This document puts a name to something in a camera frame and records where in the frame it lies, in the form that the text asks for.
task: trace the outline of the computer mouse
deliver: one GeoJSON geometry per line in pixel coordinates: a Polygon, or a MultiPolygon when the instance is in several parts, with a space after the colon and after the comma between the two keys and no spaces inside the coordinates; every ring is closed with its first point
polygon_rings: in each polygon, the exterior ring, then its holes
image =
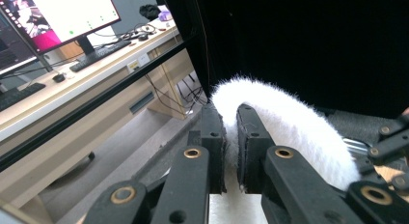
{"type": "Polygon", "coordinates": [[[53,79],[55,82],[57,82],[57,83],[66,80],[66,78],[64,77],[63,74],[57,74],[57,75],[55,75],[52,79],[53,79]]]}
{"type": "Polygon", "coordinates": [[[138,40],[141,41],[141,42],[146,41],[148,38],[149,38],[149,34],[147,34],[147,33],[146,34],[141,34],[141,35],[138,36],[138,40]]]}

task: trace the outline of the white fur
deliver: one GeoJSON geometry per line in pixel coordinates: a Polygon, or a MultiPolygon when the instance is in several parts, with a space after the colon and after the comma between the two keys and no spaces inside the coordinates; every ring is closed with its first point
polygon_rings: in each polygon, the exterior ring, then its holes
{"type": "Polygon", "coordinates": [[[346,190],[350,183],[360,178],[338,133],[306,104],[283,90],[257,80],[236,77],[218,85],[211,101],[222,116],[228,141],[225,178],[228,193],[211,197],[211,223],[266,223],[259,196],[241,194],[236,180],[236,111],[243,103],[258,112],[277,145],[296,149],[329,184],[346,190]]]}

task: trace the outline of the keyboard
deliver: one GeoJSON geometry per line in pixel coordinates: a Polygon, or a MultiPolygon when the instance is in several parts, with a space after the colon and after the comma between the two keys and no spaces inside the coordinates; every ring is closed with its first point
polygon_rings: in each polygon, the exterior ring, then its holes
{"type": "Polygon", "coordinates": [[[131,44],[131,41],[121,40],[120,42],[114,43],[109,47],[103,47],[103,48],[97,49],[95,52],[84,56],[84,59],[82,59],[79,63],[71,66],[70,69],[75,72],[83,70],[84,68],[92,65],[93,63],[96,63],[97,61],[111,55],[112,53],[130,44],[131,44]]]}
{"type": "Polygon", "coordinates": [[[0,95],[0,111],[4,111],[7,108],[11,107],[12,105],[18,103],[19,101],[33,95],[35,92],[43,89],[45,87],[44,84],[41,83],[33,83],[32,85],[18,91],[17,88],[13,88],[3,95],[0,95]]]}

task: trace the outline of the wall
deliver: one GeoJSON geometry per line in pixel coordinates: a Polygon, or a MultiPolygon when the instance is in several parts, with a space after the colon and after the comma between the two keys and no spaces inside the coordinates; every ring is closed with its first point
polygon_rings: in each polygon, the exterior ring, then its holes
{"type": "Polygon", "coordinates": [[[125,33],[138,23],[148,23],[149,20],[139,14],[139,8],[147,4],[156,4],[156,0],[112,0],[122,19],[112,25],[114,32],[118,34],[125,33]]]}

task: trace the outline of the desk leg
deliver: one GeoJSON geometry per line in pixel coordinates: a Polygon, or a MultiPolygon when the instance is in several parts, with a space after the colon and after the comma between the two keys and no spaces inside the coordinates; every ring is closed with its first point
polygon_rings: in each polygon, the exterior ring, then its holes
{"type": "Polygon", "coordinates": [[[39,223],[44,224],[53,223],[40,196],[36,196],[33,199],[31,199],[28,203],[22,206],[20,210],[27,214],[28,216],[30,216],[31,218],[33,218],[34,220],[38,221],[39,223]]]}

